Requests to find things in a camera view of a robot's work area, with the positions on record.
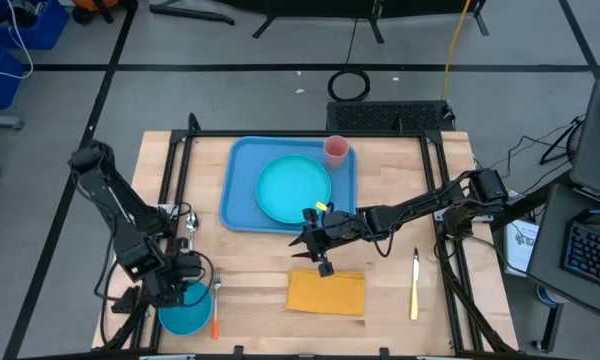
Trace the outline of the pink plastic cup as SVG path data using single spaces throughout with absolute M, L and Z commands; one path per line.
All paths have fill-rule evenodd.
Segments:
M 340 135 L 327 137 L 323 144 L 327 165 L 331 168 L 339 167 L 344 162 L 349 148 L 349 143 L 344 137 Z

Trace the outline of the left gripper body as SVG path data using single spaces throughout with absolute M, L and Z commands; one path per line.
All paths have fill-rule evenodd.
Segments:
M 165 253 L 155 240 L 149 242 L 148 270 L 142 280 L 146 288 L 143 299 L 156 308 L 184 305 L 190 278 L 199 277 L 203 268 L 195 251 Z

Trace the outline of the blue plastic tray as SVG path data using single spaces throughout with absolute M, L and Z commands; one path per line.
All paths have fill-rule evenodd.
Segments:
M 332 193 L 329 202 L 336 211 L 355 212 L 357 208 L 357 158 L 353 148 L 337 168 L 326 163 L 322 139 L 246 136 L 231 147 L 219 207 L 222 223 L 233 231 L 299 235 L 300 224 L 285 224 L 267 216 L 256 201 L 256 180 L 272 160 L 290 154 L 318 161 L 328 172 Z

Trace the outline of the large blue storage bin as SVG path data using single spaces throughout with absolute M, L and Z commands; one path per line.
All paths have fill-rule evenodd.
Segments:
M 0 45 L 9 48 L 24 46 L 27 50 L 50 50 L 59 39 L 66 23 L 68 13 L 58 0 L 12 0 L 15 12 L 17 8 L 36 17 L 31 26 L 25 26 L 20 20 L 17 27 L 10 24 L 11 12 L 7 0 L 0 0 Z

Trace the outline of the white paper booklet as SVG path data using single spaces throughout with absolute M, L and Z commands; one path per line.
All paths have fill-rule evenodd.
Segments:
M 538 225 L 521 220 L 506 225 L 505 273 L 525 277 L 538 232 Z

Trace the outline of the grey desk shelf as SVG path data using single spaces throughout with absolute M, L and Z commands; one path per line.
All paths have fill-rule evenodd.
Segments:
M 537 234 L 527 273 L 542 286 L 600 316 L 600 286 L 561 267 L 567 223 L 600 202 L 572 189 L 554 185 Z

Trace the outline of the blue plastic bowl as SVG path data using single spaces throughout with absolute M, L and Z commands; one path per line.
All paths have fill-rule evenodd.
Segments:
M 212 316 L 213 299 L 203 283 L 191 283 L 184 293 L 184 306 L 158 309 L 158 318 L 170 334 L 189 336 L 203 329 Z

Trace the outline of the black perforated computer case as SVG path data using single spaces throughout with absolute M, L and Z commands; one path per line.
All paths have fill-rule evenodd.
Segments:
M 455 129 L 455 114 L 441 100 L 330 102 L 328 130 L 425 131 Z

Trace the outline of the cream-handled metal knife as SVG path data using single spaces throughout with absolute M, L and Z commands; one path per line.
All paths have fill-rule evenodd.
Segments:
M 411 282 L 411 300 L 410 300 L 410 320 L 416 321 L 419 315 L 419 295 L 418 295 L 418 279 L 420 274 L 419 251 L 414 249 L 412 263 L 412 282 Z

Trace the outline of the black bracket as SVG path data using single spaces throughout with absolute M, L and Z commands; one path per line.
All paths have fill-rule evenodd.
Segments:
M 128 287 L 123 295 L 111 305 L 111 311 L 114 314 L 130 314 L 135 307 L 139 291 L 138 286 Z

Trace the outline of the yellow cloth napkin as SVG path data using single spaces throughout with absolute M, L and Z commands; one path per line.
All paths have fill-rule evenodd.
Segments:
M 288 310 L 362 316 L 365 309 L 365 276 L 338 272 L 321 277 L 317 270 L 293 269 L 289 273 Z

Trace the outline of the orange-handled metal fork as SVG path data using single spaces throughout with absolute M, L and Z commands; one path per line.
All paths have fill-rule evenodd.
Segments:
M 222 273 L 220 270 L 217 270 L 213 277 L 213 314 L 212 314 L 212 328 L 211 328 L 211 338 L 217 340 L 219 338 L 219 315 L 218 315 L 218 307 L 219 307 L 219 292 L 222 287 Z

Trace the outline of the grey flat monitor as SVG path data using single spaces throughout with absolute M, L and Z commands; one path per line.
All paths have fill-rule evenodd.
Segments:
M 600 80 L 595 82 L 591 92 L 570 178 L 600 193 Z

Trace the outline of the teal plastic plate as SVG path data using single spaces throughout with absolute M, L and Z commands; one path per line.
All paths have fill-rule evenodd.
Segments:
M 290 154 L 269 162 L 257 177 L 256 201 L 273 220 L 285 224 L 305 221 L 303 210 L 331 199 L 332 185 L 326 169 L 305 155 Z

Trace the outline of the orange-handled metal spoon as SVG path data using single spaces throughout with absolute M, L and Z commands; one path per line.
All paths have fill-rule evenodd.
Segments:
M 186 227 L 188 229 L 188 250 L 194 249 L 194 235 L 198 230 L 199 222 L 194 212 L 190 211 L 186 219 Z

